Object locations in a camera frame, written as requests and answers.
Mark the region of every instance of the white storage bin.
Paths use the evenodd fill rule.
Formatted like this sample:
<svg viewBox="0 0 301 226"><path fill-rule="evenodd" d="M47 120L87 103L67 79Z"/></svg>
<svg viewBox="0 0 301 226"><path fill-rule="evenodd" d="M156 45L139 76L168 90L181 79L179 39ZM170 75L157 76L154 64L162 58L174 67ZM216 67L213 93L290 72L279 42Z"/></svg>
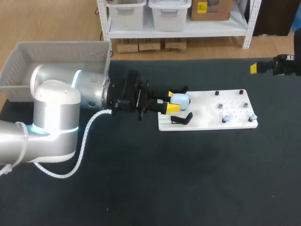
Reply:
<svg viewBox="0 0 301 226"><path fill-rule="evenodd" d="M116 30L141 30L146 0L106 1Z"/></svg>
<svg viewBox="0 0 301 226"><path fill-rule="evenodd" d="M152 8L155 30L181 32L185 28L191 0L149 0L149 7Z"/></svg>

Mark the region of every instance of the light blue object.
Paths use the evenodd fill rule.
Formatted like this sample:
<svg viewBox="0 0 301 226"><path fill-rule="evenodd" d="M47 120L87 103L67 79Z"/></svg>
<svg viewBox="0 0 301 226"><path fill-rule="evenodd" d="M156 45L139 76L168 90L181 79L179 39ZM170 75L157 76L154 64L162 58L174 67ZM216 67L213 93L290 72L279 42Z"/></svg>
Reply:
<svg viewBox="0 0 301 226"><path fill-rule="evenodd" d="M226 115L225 117L224 117L224 119L223 119L224 121L230 121L231 120L231 118L230 118L230 116L228 116L228 115Z"/></svg>
<svg viewBox="0 0 301 226"><path fill-rule="evenodd" d="M186 94L175 93L170 98L170 103L174 105L180 105L180 110L186 110L189 106L190 99Z"/></svg>
<svg viewBox="0 0 301 226"><path fill-rule="evenodd" d="M292 25L293 32L295 32L300 27L301 27L301 5L299 5L297 14L296 14L295 19L293 21L293 25Z"/></svg>
<svg viewBox="0 0 301 226"><path fill-rule="evenodd" d="M256 115L256 114L252 114L252 116L250 117L250 119L251 119L252 121L257 120L257 115Z"/></svg>

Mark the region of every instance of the yellow label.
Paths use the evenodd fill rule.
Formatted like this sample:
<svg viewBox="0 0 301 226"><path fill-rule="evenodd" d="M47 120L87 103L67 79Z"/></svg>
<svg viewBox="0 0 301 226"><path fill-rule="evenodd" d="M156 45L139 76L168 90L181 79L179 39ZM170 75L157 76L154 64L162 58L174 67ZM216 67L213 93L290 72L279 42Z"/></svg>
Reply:
<svg viewBox="0 0 301 226"><path fill-rule="evenodd" d="M199 2L198 3L198 13L206 13L207 12L207 2Z"/></svg>
<svg viewBox="0 0 301 226"><path fill-rule="evenodd" d="M251 74L257 74L257 63L251 66Z"/></svg>

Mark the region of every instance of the black mat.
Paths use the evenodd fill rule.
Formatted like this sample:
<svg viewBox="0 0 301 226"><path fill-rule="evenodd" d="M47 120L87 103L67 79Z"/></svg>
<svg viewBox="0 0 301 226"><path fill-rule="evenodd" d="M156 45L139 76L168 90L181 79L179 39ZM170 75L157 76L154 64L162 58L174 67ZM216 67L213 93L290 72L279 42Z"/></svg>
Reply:
<svg viewBox="0 0 301 226"><path fill-rule="evenodd" d="M112 80L137 69L155 86L246 89L259 126L160 132L155 113L104 116L73 177L33 164L0 177L0 225L301 225L301 78L250 75L254 62L111 62ZM81 112L79 143L92 114ZM32 123L32 105L6 103L1 119ZM75 161L47 168L66 173Z"/></svg>

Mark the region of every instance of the black handle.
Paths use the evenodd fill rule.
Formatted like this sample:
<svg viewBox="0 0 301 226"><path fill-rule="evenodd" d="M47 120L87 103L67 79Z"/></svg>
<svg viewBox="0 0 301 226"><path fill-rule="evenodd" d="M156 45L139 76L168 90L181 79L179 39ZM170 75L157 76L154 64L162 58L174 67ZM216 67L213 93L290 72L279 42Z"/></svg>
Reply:
<svg viewBox="0 0 301 226"><path fill-rule="evenodd" d="M177 116L170 116L170 120L172 123L176 123L176 124L181 124L181 125L187 125L190 120L192 119L193 117L193 113L190 112L186 118L180 118L180 117L177 117Z"/></svg>

